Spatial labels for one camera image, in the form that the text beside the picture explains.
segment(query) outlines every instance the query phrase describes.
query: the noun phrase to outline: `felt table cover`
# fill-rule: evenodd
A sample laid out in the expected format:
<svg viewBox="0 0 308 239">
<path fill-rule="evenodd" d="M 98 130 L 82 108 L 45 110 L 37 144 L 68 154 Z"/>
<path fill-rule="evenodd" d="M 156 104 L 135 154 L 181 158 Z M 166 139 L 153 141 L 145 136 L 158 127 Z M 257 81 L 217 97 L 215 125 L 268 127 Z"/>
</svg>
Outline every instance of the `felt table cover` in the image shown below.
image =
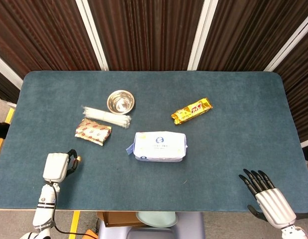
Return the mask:
<svg viewBox="0 0 308 239">
<path fill-rule="evenodd" d="M 74 137 L 82 106 L 106 111 L 120 89 L 135 97 L 130 127 L 111 125 L 104 146 Z M 173 112 L 204 97 L 212 110 L 174 125 Z M 127 155 L 136 132 L 165 130 L 186 134 L 183 161 Z M 0 208 L 34 209 L 47 154 L 71 148 L 83 161 L 60 184 L 58 209 L 247 211 L 256 205 L 238 177 L 247 168 L 266 172 L 296 212 L 308 212 L 308 170 L 275 73 L 31 72 L 0 156 Z"/>
</svg>

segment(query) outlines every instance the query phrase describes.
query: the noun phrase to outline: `humanoid robot hand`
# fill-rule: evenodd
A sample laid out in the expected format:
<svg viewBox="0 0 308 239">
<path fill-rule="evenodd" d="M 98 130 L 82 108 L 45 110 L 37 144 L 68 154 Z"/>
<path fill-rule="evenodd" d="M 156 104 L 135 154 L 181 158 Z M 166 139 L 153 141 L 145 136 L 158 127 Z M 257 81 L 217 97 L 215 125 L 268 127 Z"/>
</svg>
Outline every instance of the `humanoid robot hand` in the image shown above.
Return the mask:
<svg viewBox="0 0 308 239">
<path fill-rule="evenodd" d="M 281 229 L 284 239 L 308 239 L 308 235 L 302 229 L 294 226 L 297 215 L 268 175 L 261 170 L 250 172 L 244 169 L 243 171 L 249 179 L 241 174 L 239 177 L 257 200 L 263 214 L 248 205 L 250 212 L 257 218 L 268 221 L 273 227 Z"/>
</svg>

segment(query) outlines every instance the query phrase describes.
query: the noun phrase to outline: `white tissue pack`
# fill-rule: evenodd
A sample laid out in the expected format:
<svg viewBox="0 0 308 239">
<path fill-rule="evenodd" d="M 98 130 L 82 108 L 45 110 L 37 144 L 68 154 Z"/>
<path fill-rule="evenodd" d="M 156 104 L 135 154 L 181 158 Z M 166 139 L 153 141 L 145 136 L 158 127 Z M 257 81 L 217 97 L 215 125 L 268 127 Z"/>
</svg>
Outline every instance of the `white tissue pack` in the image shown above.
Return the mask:
<svg viewBox="0 0 308 239">
<path fill-rule="evenodd" d="M 127 152 L 135 158 L 152 162 L 180 162 L 186 155 L 186 136 L 168 131 L 137 132 Z"/>
</svg>

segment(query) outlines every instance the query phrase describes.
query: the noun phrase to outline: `snack package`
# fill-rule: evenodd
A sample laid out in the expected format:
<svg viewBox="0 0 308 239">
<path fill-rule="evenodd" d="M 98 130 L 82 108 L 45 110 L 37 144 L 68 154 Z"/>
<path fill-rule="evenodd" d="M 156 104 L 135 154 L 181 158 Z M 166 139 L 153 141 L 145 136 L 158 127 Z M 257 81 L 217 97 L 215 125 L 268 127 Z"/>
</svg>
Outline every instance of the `snack package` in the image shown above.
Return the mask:
<svg viewBox="0 0 308 239">
<path fill-rule="evenodd" d="M 186 122 L 194 117 L 197 117 L 208 110 L 212 109 L 212 105 L 208 98 L 203 98 L 191 105 L 188 105 L 180 110 L 177 110 L 171 115 L 175 120 L 175 124 L 181 124 Z"/>
<path fill-rule="evenodd" d="M 75 137 L 83 138 L 103 146 L 104 141 L 112 132 L 111 126 L 105 126 L 84 118 L 76 128 Z"/>
<path fill-rule="evenodd" d="M 186 155 L 186 148 L 184 133 L 137 132 L 134 143 L 126 151 L 128 154 L 134 152 L 140 161 L 180 162 Z"/>
</svg>

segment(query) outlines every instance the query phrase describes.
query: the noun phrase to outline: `brown curtain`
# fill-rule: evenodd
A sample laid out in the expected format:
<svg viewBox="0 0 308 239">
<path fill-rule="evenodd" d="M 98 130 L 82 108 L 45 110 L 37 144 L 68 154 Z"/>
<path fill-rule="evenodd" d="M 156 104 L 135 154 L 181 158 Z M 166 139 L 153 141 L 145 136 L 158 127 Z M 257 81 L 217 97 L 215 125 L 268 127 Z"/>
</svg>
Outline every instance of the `brown curtain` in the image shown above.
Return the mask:
<svg viewBox="0 0 308 239">
<path fill-rule="evenodd" d="M 186 70 L 203 0 L 89 0 L 110 70 Z"/>
<path fill-rule="evenodd" d="M 16 103 L 19 93 L 19 89 L 0 73 L 0 98 L 4 101 Z"/>
<path fill-rule="evenodd" d="M 300 141 L 308 140 L 308 33 L 278 65 Z"/>
<path fill-rule="evenodd" d="M 219 0 L 198 66 L 263 71 L 308 16 L 308 0 Z"/>
<path fill-rule="evenodd" d="M 75 0 L 0 0 L 0 57 L 34 70 L 100 70 Z"/>
</svg>

